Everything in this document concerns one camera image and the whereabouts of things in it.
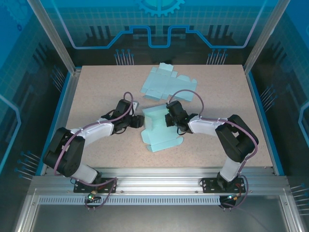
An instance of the enclosure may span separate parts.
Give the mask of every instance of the enclosure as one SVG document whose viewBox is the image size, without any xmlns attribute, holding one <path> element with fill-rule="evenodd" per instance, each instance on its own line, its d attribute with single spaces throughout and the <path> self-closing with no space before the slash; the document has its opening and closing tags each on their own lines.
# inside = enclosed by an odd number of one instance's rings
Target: enclosure
<svg viewBox="0 0 309 232">
<path fill-rule="evenodd" d="M 308 231 L 308 9 L 306 0 L 0 0 L 1 231 Z M 159 149 L 145 126 L 85 148 L 85 164 L 118 177 L 108 203 L 88 212 L 87 194 L 42 161 L 53 135 L 96 121 L 126 91 L 150 117 L 167 99 L 143 88 L 167 69 L 195 86 L 203 116 L 239 115 L 258 137 L 242 171 L 246 202 L 223 212 L 211 203 L 220 194 L 199 184 L 225 163 L 219 140 L 186 134 Z M 182 104 L 200 111 L 197 97 Z"/>
</svg>

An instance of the metal floor panel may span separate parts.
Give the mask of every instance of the metal floor panel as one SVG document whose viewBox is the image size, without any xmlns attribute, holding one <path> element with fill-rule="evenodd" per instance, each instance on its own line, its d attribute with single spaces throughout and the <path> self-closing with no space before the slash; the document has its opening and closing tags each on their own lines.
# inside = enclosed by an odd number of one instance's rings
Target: metal floor panel
<svg viewBox="0 0 309 232">
<path fill-rule="evenodd" d="M 278 197 L 248 197 L 241 210 L 216 205 L 103 206 L 39 205 L 32 232 L 285 232 Z"/>
</svg>

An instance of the metal base plate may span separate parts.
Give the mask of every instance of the metal base plate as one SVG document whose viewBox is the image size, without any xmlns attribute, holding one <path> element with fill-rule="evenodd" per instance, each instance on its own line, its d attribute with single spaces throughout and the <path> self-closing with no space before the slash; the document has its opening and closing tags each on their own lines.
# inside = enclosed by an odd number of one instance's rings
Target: metal base plate
<svg viewBox="0 0 309 232">
<path fill-rule="evenodd" d="M 236 184 L 240 184 L 241 193 L 246 192 L 245 183 L 243 178 L 236 178 L 230 184 L 230 187 L 223 191 L 221 187 L 217 184 L 217 178 L 203 178 L 200 181 L 200 185 L 203 188 L 203 193 L 239 193 L 239 188 Z"/>
<path fill-rule="evenodd" d="M 101 183 L 104 183 L 105 181 L 111 180 L 112 178 L 102 178 Z M 107 185 L 104 185 L 102 188 L 97 189 L 98 193 L 109 193 L 112 186 L 113 186 L 113 181 L 108 183 Z M 74 185 L 74 190 L 73 192 L 75 193 L 91 193 L 91 191 L 95 190 L 95 187 L 90 187 L 87 185 L 84 185 L 78 181 L 75 181 Z M 116 186 L 112 190 L 112 193 L 116 192 Z"/>
</svg>

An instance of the metal rod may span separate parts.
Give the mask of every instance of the metal rod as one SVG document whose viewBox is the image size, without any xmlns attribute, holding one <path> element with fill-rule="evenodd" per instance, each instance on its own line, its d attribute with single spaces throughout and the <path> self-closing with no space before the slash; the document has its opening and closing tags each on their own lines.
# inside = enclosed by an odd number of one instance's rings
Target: metal rod
<svg viewBox="0 0 309 232">
<path fill-rule="evenodd" d="M 295 189 L 295 188 L 299 188 L 299 187 L 305 187 L 305 183 L 301 183 L 301 185 L 299 185 L 299 186 L 295 186 L 295 187 L 292 187 L 292 188 L 290 188 L 290 189 Z"/>
<path fill-rule="evenodd" d="M 122 51 L 122 55 L 123 55 L 123 58 L 124 58 L 125 65 L 126 65 L 125 50 L 121 49 L 121 51 Z"/>
<path fill-rule="evenodd" d="M 57 79 L 60 81 L 61 85 L 64 85 L 64 80 L 62 80 L 61 76 L 56 75 Z"/>
<path fill-rule="evenodd" d="M 272 97 L 272 94 L 275 93 L 275 90 L 272 91 L 272 93 L 269 94 L 269 96 L 267 98 L 264 98 L 262 100 L 262 104 L 264 104 L 270 97 Z"/>
<path fill-rule="evenodd" d="M 206 61 L 206 64 L 209 64 L 208 61 L 209 61 L 209 57 L 211 57 L 211 54 L 208 53 L 208 57 L 207 57 L 207 61 Z"/>
<path fill-rule="evenodd" d="M 223 54 L 222 54 L 221 61 L 219 62 L 219 64 L 222 64 L 222 60 L 223 60 L 223 57 L 224 57 L 224 54 L 225 54 L 226 50 L 227 50 L 226 48 L 223 49 Z"/>
<path fill-rule="evenodd" d="M 301 195 L 297 195 L 297 196 L 293 196 L 293 197 L 295 198 L 295 197 L 302 197 L 302 196 L 308 197 L 309 194 L 307 192 L 305 192 L 305 194 L 301 194 Z"/>
<path fill-rule="evenodd" d="M 24 165 L 26 165 L 26 166 L 28 166 L 28 167 L 33 168 L 34 170 L 36 170 L 36 168 L 35 168 L 35 167 L 32 167 L 31 165 L 29 165 L 29 164 L 26 164 L 26 163 L 22 162 L 20 159 L 17 161 L 17 163 L 24 164 Z"/>
<path fill-rule="evenodd" d="M 264 97 L 264 98 L 262 99 L 262 104 L 263 104 L 265 101 L 267 101 L 267 99 L 269 99 L 269 98 L 272 96 L 273 92 L 274 92 L 274 91 L 272 91 L 271 93 L 269 93 L 266 97 Z"/>
<path fill-rule="evenodd" d="M 128 54 L 126 54 L 126 63 L 127 63 L 127 65 L 129 65 L 129 60 L 128 60 L 127 56 L 128 56 Z"/>
<path fill-rule="evenodd" d="M 296 206 L 304 206 L 304 205 L 309 205 L 309 203 L 307 203 L 307 204 L 297 204 Z"/>
<path fill-rule="evenodd" d="M 303 201 L 307 201 L 307 200 L 309 200 L 309 199 L 301 199 L 301 200 L 297 200 L 295 202 L 303 202 Z"/>
<path fill-rule="evenodd" d="M 215 54 L 213 54 L 213 59 L 212 59 L 212 63 L 211 63 L 211 64 L 213 64 L 214 59 L 216 58 L 216 56 L 217 56 L 217 54 L 216 54 L 216 53 L 215 53 Z"/>
<path fill-rule="evenodd" d="M 219 57 L 219 53 L 220 53 L 220 51 L 221 51 L 221 49 L 218 49 L 218 54 L 217 54 L 217 56 L 216 56 L 216 61 L 214 62 L 214 64 L 216 64 L 216 63 L 217 63 L 217 59 L 218 59 L 218 57 Z"/>
<path fill-rule="evenodd" d="M 302 189 L 302 190 L 294 191 L 294 192 L 292 192 L 292 193 L 295 193 L 295 192 L 302 192 L 302 191 L 306 191 L 306 190 L 309 190 L 309 188 L 304 188 L 304 189 Z"/>
<path fill-rule="evenodd" d="M 127 51 L 127 53 L 128 53 L 128 56 L 129 56 L 130 65 L 132 65 L 132 62 L 131 62 L 131 56 L 130 56 L 130 51 L 131 51 L 131 50 L 130 50 L 130 49 L 127 49 L 126 51 Z"/>
<path fill-rule="evenodd" d="M 131 57 L 132 57 L 132 64 L 134 65 L 134 55 L 131 54 Z"/>
<path fill-rule="evenodd" d="M 41 1 L 39 0 L 27 0 L 27 1 L 30 7 L 32 8 L 34 14 L 38 18 L 40 24 L 42 25 L 44 31 L 46 32 L 48 38 L 54 45 L 64 65 L 72 75 L 75 75 L 76 70 L 75 65 L 70 55 L 68 54 L 60 36 L 58 35 L 56 28 L 54 27 L 52 21 L 50 20 L 46 10 L 42 6 Z"/>
<path fill-rule="evenodd" d="M 62 76 L 63 80 L 66 79 L 66 77 L 62 74 L 62 72 L 60 72 L 60 69 L 55 65 L 55 68 L 57 70 L 57 72 L 59 73 L 60 76 Z"/>
<path fill-rule="evenodd" d="M 120 54 L 119 56 L 120 56 L 120 60 L 121 60 L 121 65 L 123 65 L 124 61 L 122 60 L 122 54 Z"/>
<path fill-rule="evenodd" d="M 59 73 L 53 69 L 53 74 L 55 75 L 56 79 L 61 83 L 61 85 L 63 85 L 64 81 L 62 80 L 62 78 L 59 75 Z"/>
<path fill-rule="evenodd" d="M 273 9 L 268 21 L 266 22 L 263 31 L 261 32 L 257 42 L 255 43 L 248 59 L 244 65 L 245 74 L 248 75 L 257 58 L 261 54 L 265 44 L 267 43 L 269 37 L 271 36 L 273 30 L 275 29 L 277 23 L 279 22 L 281 16 L 283 15 L 286 7 L 288 6 L 290 0 L 280 0 Z"/>
<path fill-rule="evenodd" d="M 220 53 L 219 54 L 219 59 L 218 59 L 218 62 L 217 62 L 217 64 L 220 64 L 220 60 L 222 59 L 222 54 Z"/>
<path fill-rule="evenodd" d="M 277 97 L 275 96 L 272 100 L 270 100 L 267 104 L 265 104 L 265 107 L 264 108 L 267 108 L 271 103 L 274 102 L 274 100 L 276 99 Z"/>
<path fill-rule="evenodd" d="M 54 86 L 58 89 L 58 91 L 61 93 L 60 88 L 57 86 L 57 84 L 55 83 L 55 81 L 53 81 Z"/>
<path fill-rule="evenodd" d="M 117 56 L 118 56 L 118 61 L 119 61 L 119 65 L 120 65 L 120 58 L 119 58 L 119 50 L 118 49 L 116 49 L 116 53 L 117 53 Z"/>
<path fill-rule="evenodd" d="M 114 54 L 114 57 L 115 57 L 115 60 L 116 60 L 116 64 L 119 65 L 118 60 L 117 60 L 117 54 Z"/>
<path fill-rule="evenodd" d="M 28 157 L 29 159 L 32 159 L 32 160 L 35 161 L 35 162 L 39 162 L 38 160 L 36 160 L 36 159 L 34 159 L 34 158 L 32 158 L 32 157 L 26 155 L 25 153 L 23 153 L 22 156 L 26 156 L 26 157 Z"/>
<path fill-rule="evenodd" d="M 227 57 L 227 54 L 224 55 L 224 59 L 223 59 L 222 64 L 224 64 L 226 57 Z"/>
<path fill-rule="evenodd" d="M 27 154 L 28 154 L 28 155 L 32 155 L 32 156 L 34 156 L 34 157 L 38 158 L 39 160 L 41 159 L 40 157 L 38 157 L 38 156 L 36 156 L 36 155 L 32 154 L 30 151 L 27 151 Z"/>
<path fill-rule="evenodd" d="M 18 177 L 19 177 L 19 178 L 24 178 L 24 179 L 27 179 L 27 180 L 31 180 L 31 181 L 32 181 L 32 179 L 27 178 L 27 177 L 23 176 L 22 174 L 19 174 Z"/>
<path fill-rule="evenodd" d="M 32 170 L 26 168 L 25 166 L 22 166 L 22 167 L 21 167 L 21 170 L 23 170 L 23 171 L 28 171 L 28 172 L 31 172 L 31 173 L 34 173 L 34 174 L 35 174 L 34 171 L 32 171 Z"/>
<path fill-rule="evenodd" d="M 26 172 L 22 172 L 21 170 L 18 170 L 17 168 L 14 169 L 15 172 L 19 172 L 19 173 L 22 173 L 22 174 L 26 174 L 26 175 L 31 175 L 29 173 L 26 173 Z"/>
<path fill-rule="evenodd" d="M 59 83 L 59 81 L 56 80 L 56 78 L 53 78 L 54 82 L 57 84 L 59 89 L 62 89 L 62 85 Z"/>
<path fill-rule="evenodd" d="M 260 95 L 260 98 L 263 96 L 263 94 L 266 92 L 266 90 L 268 90 L 269 89 L 269 87 L 267 86 L 266 88 L 265 88 L 265 90 L 263 91 L 263 93 L 261 93 L 261 95 Z"/>
<path fill-rule="evenodd" d="M 265 97 L 265 95 L 270 91 L 270 89 L 273 88 L 273 85 L 271 85 L 268 89 L 266 88 L 264 90 L 264 92 L 261 94 L 260 99 L 262 100 L 262 98 Z"/>
<path fill-rule="evenodd" d="M 267 106 L 272 100 L 273 100 L 273 98 L 271 97 L 265 103 L 262 103 L 263 108 L 265 108 L 265 106 Z"/>
<path fill-rule="evenodd" d="M 27 158 L 25 159 L 25 162 L 31 163 L 31 164 L 33 164 L 33 165 L 35 165 L 35 166 L 38 166 L 36 163 L 31 162 L 31 161 L 28 160 Z"/>
<path fill-rule="evenodd" d="M 214 51 L 215 51 L 216 49 L 212 49 L 212 53 L 211 53 L 211 59 L 212 59 L 212 55 L 213 55 L 213 53 L 214 53 Z"/>
<path fill-rule="evenodd" d="M 273 102 L 266 110 L 265 113 L 274 105 L 275 103 Z"/>
</svg>

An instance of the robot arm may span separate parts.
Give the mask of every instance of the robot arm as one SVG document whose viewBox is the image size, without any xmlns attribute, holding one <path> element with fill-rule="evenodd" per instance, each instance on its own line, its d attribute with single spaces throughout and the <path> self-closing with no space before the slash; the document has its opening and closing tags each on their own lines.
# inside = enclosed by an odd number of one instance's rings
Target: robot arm
<svg viewBox="0 0 309 232">
<path fill-rule="evenodd" d="M 169 114 L 165 115 L 167 126 L 176 126 L 182 132 L 204 133 L 217 136 L 228 158 L 217 175 L 217 183 L 222 190 L 226 190 L 229 183 L 237 178 L 244 165 L 246 157 L 254 150 L 255 145 L 243 131 L 246 130 L 258 144 L 258 139 L 238 115 L 222 119 L 203 119 L 198 114 L 188 115 L 179 101 L 167 104 Z"/>
<path fill-rule="evenodd" d="M 81 164 L 84 148 L 98 139 L 117 134 L 119 131 L 125 130 L 127 127 L 140 128 L 143 126 L 144 116 L 135 115 L 135 111 L 138 107 L 136 101 L 133 102 L 132 109 L 128 115 L 117 121 L 109 122 L 111 119 L 123 115 L 129 107 L 129 101 L 124 99 L 120 100 L 115 110 L 111 111 L 109 114 L 101 116 L 96 123 L 93 123 L 91 126 L 78 133 L 78 135 L 71 141 L 69 148 L 65 151 L 58 165 L 57 171 L 65 177 L 73 177 L 88 184 L 100 183 L 100 173 L 87 165 Z M 43 157 L 43 162 L 54 168 L 63 146 L 80 130 L 81 128 L 72 130 L 59 128 L 49 144 Z"/>
</svg>

